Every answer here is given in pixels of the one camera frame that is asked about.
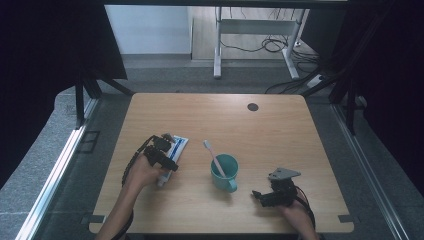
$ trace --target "aluminum rail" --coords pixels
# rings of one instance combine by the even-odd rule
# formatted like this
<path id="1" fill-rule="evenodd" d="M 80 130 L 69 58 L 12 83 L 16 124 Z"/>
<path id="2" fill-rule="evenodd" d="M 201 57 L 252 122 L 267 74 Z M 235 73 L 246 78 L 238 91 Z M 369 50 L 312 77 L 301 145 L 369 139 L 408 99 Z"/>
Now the aluminum rail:
<path id="1" fill-rule="evenodd" d="M 346 140 L 352 149 L 355 159 L 359 165 L 359 168 L 362 171 L 362 174 L 365 177 L 365 180 L 370 187 L 370 190 L 377 202 L 378 207 L 380 208 L 381 213 L 383 214 L 388 227 L 390 228 L 394 239 L 396 240 L 407 240 L 409 239 L 408 234 L 406 233 L 402 221 L 399 218 L 395 208 L 393 207 L 392 202 L 387 197 L 383 187 L 381 186 L 377 176 L 375 175 L 369 161 L 361 148 L 358 140 L 354 135 L 352 135 L 349 129 L 346 127 L 344 121 L 344 114 L 340 106 L 332 105 L 333 111 L 337 117 L 337 121 L 340 125 L 340 128 L 343 131 L 343 135 L 346 137 Z"/>
<path id="2" fill-rule="evenodd" d="M 60 181 L 65 173 L 67 166 L 75 153 L 75 150 L 84 135 L 89 123 L 90 116 L 97 105 L 97 99 L 90 99 L 85 107 L 85 118 L 87 121 L 77 130 L 73 130 L 65 144 L 59 158 L 56 161 L 44 187 L 42 188 L 37 200 L 35 201 L 31 211 L 29 212 L 24 224 L 21 227 L 16 240 L 32 239 L 43 219 L 47 208 L 58 188 Z"/>

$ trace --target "gray floor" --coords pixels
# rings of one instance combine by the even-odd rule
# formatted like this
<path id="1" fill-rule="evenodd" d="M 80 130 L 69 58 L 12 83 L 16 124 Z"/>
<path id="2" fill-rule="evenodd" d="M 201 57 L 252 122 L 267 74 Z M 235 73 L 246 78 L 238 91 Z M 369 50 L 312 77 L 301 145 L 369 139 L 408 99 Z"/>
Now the gray floor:
<path id="1" fill-rule="evenodd" d="M 225 61 L 222 79 L 213 79 L 211 61 L 184 57 L 128 56 L 124 58 L 129 81 L 119 81 L 136 92 L 257 93 L 288 81 L 280 61 Z M 82 143 L 70 162 L 35 239 L 92 239 L 85 220 L 95 207 L 103 178 L 131 100 L 101 84 L 89 131 L 98 140 Z M 308 107 L 355 221 L 349 234 L 326 234 L 325 239 L 394 239 L 358 162 L 355 160 L 327 95 L 330 88 L 307 98 Z M 14 239 L 75 125 L 74 92 L 59 94 L 56 110 L 19 169 L 0 191 L 0 238 Z M 424 200 L 390 153 L 356 113 L 357 139 L 410 239 L 424 239 Z M 214 236 L 226 239 L 228 236 Z M 282 236 L 242 236 L 243 239 L 282 239 Z"/>

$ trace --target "wall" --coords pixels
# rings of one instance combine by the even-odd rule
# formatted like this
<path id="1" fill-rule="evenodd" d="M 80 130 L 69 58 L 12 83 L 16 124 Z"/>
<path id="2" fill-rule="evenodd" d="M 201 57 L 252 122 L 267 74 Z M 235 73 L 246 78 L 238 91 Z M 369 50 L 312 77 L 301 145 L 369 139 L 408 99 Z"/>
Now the wall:
<path id="1" fill-rule="evenodd" d="M 107 5 L 121 54 L 190 54 L 190 7 Z"/>

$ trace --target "teal mug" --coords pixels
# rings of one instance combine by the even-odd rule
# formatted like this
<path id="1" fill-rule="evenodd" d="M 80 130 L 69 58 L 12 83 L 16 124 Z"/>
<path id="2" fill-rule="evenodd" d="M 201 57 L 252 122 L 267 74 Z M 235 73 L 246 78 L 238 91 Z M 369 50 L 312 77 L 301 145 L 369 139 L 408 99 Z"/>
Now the teal mug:
<path id="1" fill-rule="evenodd" d="M 223 177 L 218 168 L 215 165 L 215 162 L 211 162 L 211 174 L 212 181 L 215 187 L 227 192 L 235 192 L 237 190 L 236 176 L 238 172 L 238 163 L 237 160 L 229 154 L 219 154 L 216 156 L 216 159 L 221 165 L 222 170 L 225 173 L 226 177 Z"/>

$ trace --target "mug handle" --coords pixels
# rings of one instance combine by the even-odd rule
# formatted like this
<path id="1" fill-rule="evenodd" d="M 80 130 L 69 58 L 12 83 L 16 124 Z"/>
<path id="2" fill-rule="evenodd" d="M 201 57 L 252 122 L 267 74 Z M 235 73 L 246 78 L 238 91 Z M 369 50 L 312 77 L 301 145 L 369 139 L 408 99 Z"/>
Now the mug handle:
<path id="1" fill-rule="evenodd" d="M 228 192 L 230 193 L 235 192 L 237 190 L 236 180 L 231 179 L 230 181 L 228 181 L 228 183 L 230 184 L 227 188 Z"/>

